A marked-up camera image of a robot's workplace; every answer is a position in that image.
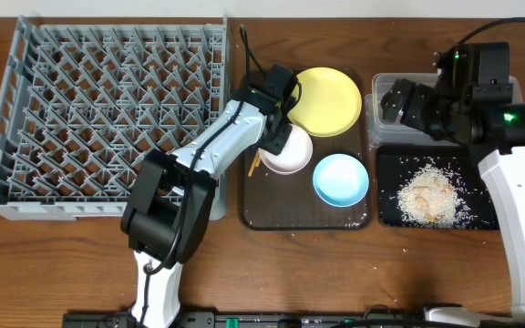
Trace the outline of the light blue bowl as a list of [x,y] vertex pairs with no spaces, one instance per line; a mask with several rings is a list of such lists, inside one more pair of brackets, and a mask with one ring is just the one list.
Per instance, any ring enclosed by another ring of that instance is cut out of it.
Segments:
[[347,154],[332,154],[314,168],[312,182],[317,196],[330,206],[351,207],[365,198],[369,175],[365,165]]

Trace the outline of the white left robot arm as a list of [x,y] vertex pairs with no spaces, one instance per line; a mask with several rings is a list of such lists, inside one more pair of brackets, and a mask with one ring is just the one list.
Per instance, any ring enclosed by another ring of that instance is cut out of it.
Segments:
[[260,83],[245,79],[220,117],[191,143],[169,153],[153,149],[144,157],[120,222],[139,269],[129,327],[174,322],[181,269],[207,230],[222,174],[250,146],[273,155],[283,151],[297,86],[292,70],[274,65]]

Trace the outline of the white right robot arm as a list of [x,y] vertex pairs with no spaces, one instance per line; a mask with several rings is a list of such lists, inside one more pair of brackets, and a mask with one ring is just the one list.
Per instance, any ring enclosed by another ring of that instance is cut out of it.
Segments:
[[511,285],[511,324],[525,327],[525,103],[513,100],[510,46],[460,43],[437,57],[433,87],[399,78],[383,118],[465,148],[499,222]]

